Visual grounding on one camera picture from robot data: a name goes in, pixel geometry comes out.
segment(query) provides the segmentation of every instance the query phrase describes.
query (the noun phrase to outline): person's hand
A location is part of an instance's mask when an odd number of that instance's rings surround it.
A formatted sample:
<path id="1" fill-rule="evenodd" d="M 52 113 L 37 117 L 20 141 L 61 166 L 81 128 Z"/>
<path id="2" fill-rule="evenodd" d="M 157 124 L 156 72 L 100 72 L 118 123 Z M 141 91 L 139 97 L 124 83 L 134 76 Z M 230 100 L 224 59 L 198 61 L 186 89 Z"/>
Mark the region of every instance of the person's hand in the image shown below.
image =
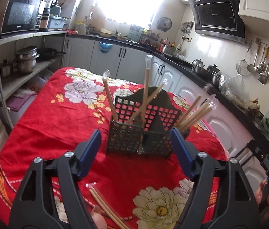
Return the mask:
<path id="1" fill-rule="evenodd" d="M 91 211 L 91 217 L 94 220 L 98 229 L 107 229 L 107 223 L 104 217 L 101 215 L 101 209 L 96 205 Z"/>
<path id="2" fill-rule="evenodd" d="M 260 202 L 263 198 L 263 188 L 264 188 L 266 183 L 267 183 L 267 180 L 263 180 L 259 185 L 259 189 L 255 192 L 254 196 L 255 196 L 255 199 L 256 199 L 256 202 L 258 205 L 260 204 Z M 265 221 L 268 218 L 269 218 L 269 210 L 265 213 L 264 217 L 262 218 L 262 221 Z"/>

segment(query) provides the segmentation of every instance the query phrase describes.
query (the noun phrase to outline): kitchen counter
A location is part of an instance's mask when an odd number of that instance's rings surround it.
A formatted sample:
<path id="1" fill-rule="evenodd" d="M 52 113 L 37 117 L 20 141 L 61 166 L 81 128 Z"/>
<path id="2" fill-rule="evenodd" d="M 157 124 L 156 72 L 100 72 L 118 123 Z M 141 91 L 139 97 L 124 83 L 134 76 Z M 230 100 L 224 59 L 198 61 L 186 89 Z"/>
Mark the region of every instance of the kitchen counter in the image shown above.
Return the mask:
<path id="1" fill-rule="evenodd" d="M 130 41 L 123 42 L 117 39 L 104 38 L 97 35 L 73 34 L 68 37 L 97 40 L 107 44 L 115 44 L 144 51 L 170 64 L 172 67 L 179 70 L 181 73 L 183 73 L 186 77 L 188 77 L 190 80 L 192 80 L 195 84 L 197 84 L 201 88 L 203 88 L 207 83 L 211 83 L 210 81 L 204 80 L 200 76 L 198 76 L 192 70 L 191 68 L 192 65 L 190 63 L 183 61 L 181 59 L 163 55 L 162 53 L 159 52 L 154 52 Z M 269 154 L 269 141 L 266 139 L 263 133 L 257 128 L 257 126 L 233 102 L 231 102 L 223 94 L 221 94 L 218 88 L 212 86 L 209 90 L 209 94 L 215 94 L 216 95 L 215 97 L 219 100 L 219 102 L 222 105 L 224 105 L 243 124 L 243 126 L 248 130 L 248 132 L 250 132 L 250 134 L 259 142 L 261 150 L 263 150 L 264 153 Z"/>

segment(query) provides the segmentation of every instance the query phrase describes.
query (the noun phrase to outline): red tablecloth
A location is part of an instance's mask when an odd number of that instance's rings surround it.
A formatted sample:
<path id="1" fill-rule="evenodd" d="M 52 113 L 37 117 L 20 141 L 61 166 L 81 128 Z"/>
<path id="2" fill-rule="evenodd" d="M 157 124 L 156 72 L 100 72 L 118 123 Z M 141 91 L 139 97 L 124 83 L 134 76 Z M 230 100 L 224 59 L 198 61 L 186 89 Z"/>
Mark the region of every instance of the red tablecloth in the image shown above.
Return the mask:
<path id="1" fill-rule="evenodd" d="M 114 95 L 130 95 L 142 85 L 110 80 Z M 173 106 L 188 107 L 169 93 Z M 169 159 L 105 154 L 111 112 L 101 76 L 83 69 L 63 68 L 54 73 L 11 132 L 0 153 L 0 218 L 7 224 L 16 191 L 32 160 L 60 157 L 99 129 L 102 142 L 87 177 L 79 188 L 91 209 L 96 201 L 86 183 L 96 182 L 110 207 L 130 228 L 173 228 L 188 199 L 192 183 L 186 179 L 174 154 Z M 199 151 L 226 160 L 224 150 L 203 122 L 193 126 L 187 138 Z M 58 179 L 53 191 L 59 215 L 66 221 L 60 202 Z M 211 219 L 217 197 L 214 179 L 204 221 Z M 109 227 L 117 225 L 103 213 Z"/>

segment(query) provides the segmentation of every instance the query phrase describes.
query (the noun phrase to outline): bright window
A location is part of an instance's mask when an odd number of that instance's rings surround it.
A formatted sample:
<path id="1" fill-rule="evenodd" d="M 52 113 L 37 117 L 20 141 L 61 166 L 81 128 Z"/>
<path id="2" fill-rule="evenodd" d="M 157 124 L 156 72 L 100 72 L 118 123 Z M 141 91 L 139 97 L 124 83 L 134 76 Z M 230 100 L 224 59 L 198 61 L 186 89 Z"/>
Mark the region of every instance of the bright window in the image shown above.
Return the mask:
<path id="1" fill-rule="evenodd" d="M 107 18 L 145 27 L 152 22 L 162 0 L 97 0 Z"/>

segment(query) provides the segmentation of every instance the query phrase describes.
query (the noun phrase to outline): shelf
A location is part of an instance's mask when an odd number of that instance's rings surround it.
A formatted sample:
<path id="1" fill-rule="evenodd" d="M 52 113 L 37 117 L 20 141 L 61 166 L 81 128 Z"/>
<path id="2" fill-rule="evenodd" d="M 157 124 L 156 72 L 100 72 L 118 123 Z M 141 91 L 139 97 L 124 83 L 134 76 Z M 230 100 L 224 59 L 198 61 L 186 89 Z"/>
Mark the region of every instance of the shelf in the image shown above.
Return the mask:
<path id="1" fill-rule="evenodd" d="M 62 56 L 56 57 L 54 59 L 50 59 L 47 61 L 37 62 L 37 65 L 34 71 L 27 75 L 21 75 L 18 72 L 14 73 L 12 76 L 2 79 L 2 87 L 3 87 L 3 100 L 6 101 L 8 97 L 10 97 L 17 89 L 19 89 L 23 84 L 25 84 L 28 80 L 34 77 L 36 74 L 47 68 L 49 65 L 53 64 L 57 60 L 61 59 Z"/>
<path id="2" fill-rule="evenodd" d="M 48 31 L 48 32 L 38 32 L 38 33 L 22 33 L 13 35 L 7 38 L 0 39 L 0 45 L 15 41 L 15 40 L 21 40 L 21 39 L 27 39 L 32 37 L 39 37 L 39 36 L 45 36 L 45 35 L 54 35 L 54 34 L 64 34 L 67 33 L 67 31 Z"/>

